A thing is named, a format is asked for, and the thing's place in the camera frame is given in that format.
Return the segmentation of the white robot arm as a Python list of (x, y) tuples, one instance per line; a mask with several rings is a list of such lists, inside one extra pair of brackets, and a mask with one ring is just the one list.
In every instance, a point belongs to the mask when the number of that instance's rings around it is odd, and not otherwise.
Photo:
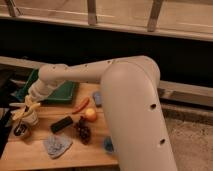
[(76, 66), (43, 65), (28, 94), (42, 101), (68, 80), (100, 86), (121, 171), (178, 171), (157, 91), (160, 70), (153, 59), (133, 56)]

